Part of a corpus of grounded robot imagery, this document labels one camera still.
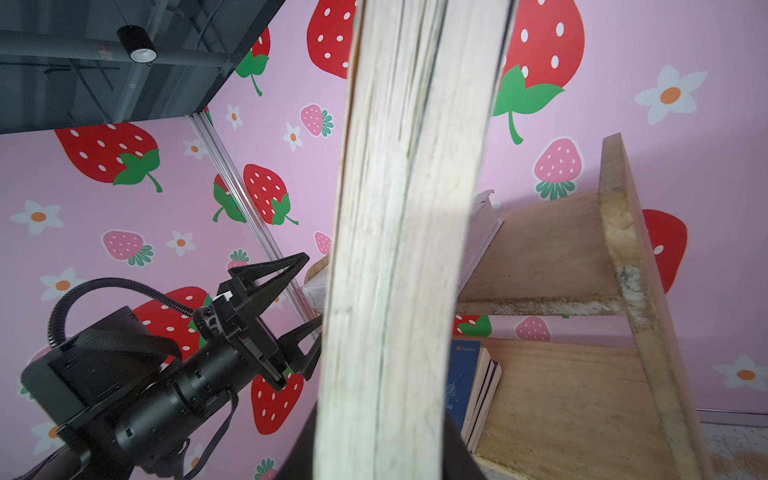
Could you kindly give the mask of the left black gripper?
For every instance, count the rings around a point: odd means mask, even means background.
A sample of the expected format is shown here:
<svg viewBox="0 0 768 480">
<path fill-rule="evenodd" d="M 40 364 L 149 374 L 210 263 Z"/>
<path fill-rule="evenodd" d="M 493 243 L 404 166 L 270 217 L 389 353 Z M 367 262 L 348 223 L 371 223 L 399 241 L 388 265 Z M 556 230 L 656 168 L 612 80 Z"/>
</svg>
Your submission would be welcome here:
<svg viewBox="0 0 768 480">
<path fill-rule="evenodd" d="M 227 291 L 213 301 L 223 327 L 170 375 L 148 386 L 118 414 L 116 440 L 145 471 L 182 471 L 190 436 L 225 404 L 237 409 L 238 393 L 254 379 L 279 393 L 285 361 L 306 380 L 321 355 L 318 337 L 304 353 L 300 342 L 322 326 L 323 316 L 276 337 L 260 316 L 308 263 L 306 253 L 228 271 Z"/>
</svg>

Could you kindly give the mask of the blue book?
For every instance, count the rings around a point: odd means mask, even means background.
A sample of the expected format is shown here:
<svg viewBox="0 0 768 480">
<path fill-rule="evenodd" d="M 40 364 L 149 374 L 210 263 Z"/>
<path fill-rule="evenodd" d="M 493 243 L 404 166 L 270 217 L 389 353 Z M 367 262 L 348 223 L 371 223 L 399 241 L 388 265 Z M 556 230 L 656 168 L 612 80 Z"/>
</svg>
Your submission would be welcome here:
<svg viewBox="0 0 768 480">
<path fill-rule="evenodd" d="M 475 454 L 502 376 L 502 366 L 480 341 L 451 342 L 445 408 Z"/>
</svg>

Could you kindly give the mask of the white photo cover book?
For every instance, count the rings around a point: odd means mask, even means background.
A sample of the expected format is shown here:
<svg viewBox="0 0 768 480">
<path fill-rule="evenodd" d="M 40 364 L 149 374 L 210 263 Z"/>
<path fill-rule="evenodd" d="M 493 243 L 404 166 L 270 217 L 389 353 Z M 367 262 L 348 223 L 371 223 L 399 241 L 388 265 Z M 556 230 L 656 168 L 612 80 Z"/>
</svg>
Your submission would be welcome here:
<svg viewBox="0 0 768 480">
<path fill-rule="evenodd" d="M 492 240 L 503 224 L 498 214 L 501 203 L 491 198 L 492 189 L 482 191 L 475 197 L 472 217 L 462 261 L 461 276 L 457 292 L 460 293 L 470 280 Z M 302 291 L 309 305 L 318 313 L 324 312 L 329 256 L 315 262 L 305 275 Z"/>
</svg>

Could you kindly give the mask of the yellow cover book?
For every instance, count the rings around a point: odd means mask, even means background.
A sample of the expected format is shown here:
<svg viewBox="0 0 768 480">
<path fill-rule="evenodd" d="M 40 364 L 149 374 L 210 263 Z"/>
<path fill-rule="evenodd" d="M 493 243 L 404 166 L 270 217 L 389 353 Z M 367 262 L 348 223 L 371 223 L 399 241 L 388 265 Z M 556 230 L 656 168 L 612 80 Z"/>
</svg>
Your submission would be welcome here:
<svg viewBox="0 0 768 480">
<path fill-rule="evenodd" d="M 313 475 L 438 479 L 452 318 L 511 1 L 366 1 L 353 41 Z"/>
</svg>

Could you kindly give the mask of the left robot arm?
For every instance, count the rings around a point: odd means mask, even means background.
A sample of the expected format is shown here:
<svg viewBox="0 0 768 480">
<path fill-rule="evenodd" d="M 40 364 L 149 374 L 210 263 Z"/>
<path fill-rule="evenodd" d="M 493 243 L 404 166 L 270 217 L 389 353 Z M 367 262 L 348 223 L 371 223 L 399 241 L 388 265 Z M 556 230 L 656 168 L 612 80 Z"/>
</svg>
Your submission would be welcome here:
<svg viewBox="0 0 768 480">
<path fill-rule="evenodd" d="M 292 374 L 311 376 L 321 347 L 301 341 L 314 318 L 275 336 L 263 313 L 308 262 L 297 253 L 236 267 L 212 303 L 189 308 L 143 283 L 116 277 L 66 293 L 48 322 L 48 352 L 21 382 L 55 423 L 62 446 L 30 472 L 33 479 L 127 479 L 135 469 L 159 478 L 191 479 L 184 457 L 192 434 L 240 391 L 262 379 L 282 391 Z M 203 347 L 184 357 L 172 339 L 155 336 L 123 307 L 74 336 L 67 315 L 84 295 L 105 288 L 143 294 L 192 319 Z"/>
</svg>

